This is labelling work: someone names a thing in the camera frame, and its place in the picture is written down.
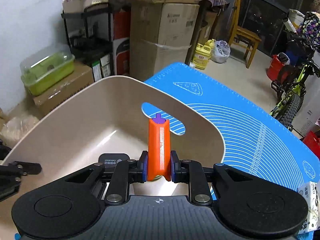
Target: orange plastic tube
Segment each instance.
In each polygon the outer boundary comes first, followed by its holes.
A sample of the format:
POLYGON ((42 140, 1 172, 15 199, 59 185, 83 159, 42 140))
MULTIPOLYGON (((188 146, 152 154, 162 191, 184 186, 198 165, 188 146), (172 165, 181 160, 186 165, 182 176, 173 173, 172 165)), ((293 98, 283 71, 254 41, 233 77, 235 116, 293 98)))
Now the orange plastic tube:
POLYGON ((171 181, 170 124, 169 120, 161 118, 161 114, 149 119, 147 180, 151 181, 157 175, 171 181))

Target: blue silicone mat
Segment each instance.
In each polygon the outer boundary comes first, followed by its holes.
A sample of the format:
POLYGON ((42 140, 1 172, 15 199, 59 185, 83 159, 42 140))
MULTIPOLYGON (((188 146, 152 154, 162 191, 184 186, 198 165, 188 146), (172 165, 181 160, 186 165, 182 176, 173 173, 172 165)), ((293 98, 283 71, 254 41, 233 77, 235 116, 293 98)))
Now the blue silicone mat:
MULTIPOLYGON (((295 191, 308 181, 319 181, 320 162, 308 147, 263 109, 216 80, 174 63, 145 83, 174 96, 216 125, 226 144, 223 163, 295 191)), ((142 109, 152 118, 161 113, 169 119, 172 132, 185 132, 179 120, 161 109, 148 103, 142 109)))

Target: green plastic container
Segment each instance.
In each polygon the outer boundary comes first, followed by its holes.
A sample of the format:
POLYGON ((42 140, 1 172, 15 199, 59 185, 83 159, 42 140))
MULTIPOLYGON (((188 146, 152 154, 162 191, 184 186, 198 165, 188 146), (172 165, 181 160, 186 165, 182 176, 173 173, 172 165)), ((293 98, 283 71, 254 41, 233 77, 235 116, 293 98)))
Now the green plastic container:
POLYGON ((69 47, 47 47, 21 62, 21 80, 32 95, 38 96, 71 74, 74 60, 69 47))

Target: purple plastic piece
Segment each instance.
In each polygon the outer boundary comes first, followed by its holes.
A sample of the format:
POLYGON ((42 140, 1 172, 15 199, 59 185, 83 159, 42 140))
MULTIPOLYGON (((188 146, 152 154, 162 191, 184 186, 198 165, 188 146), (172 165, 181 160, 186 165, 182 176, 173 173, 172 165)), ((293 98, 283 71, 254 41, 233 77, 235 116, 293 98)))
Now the purple plastic piece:
POLYGON ((164 124, 165 123, 165 119, 161 118, 161 114, 160 113, 156 114, 156 117, 152 118, 152 120, 157 124, 164 124))

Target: white plastic bag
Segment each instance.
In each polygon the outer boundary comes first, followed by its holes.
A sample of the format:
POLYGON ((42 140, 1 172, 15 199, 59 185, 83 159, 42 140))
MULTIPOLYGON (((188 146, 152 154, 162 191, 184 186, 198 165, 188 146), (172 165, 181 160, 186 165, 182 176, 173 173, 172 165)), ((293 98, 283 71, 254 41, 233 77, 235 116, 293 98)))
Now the white plastic bag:
POLYGON ((230 56, 230 47, 226 41, 215 41, 211 60, 217 63, 225 63, 230 56))
POLYGON ((13 148, 38 122, 39 119, 32 115, 14 117, 4 125, 1 138, 8 147, 13 148))

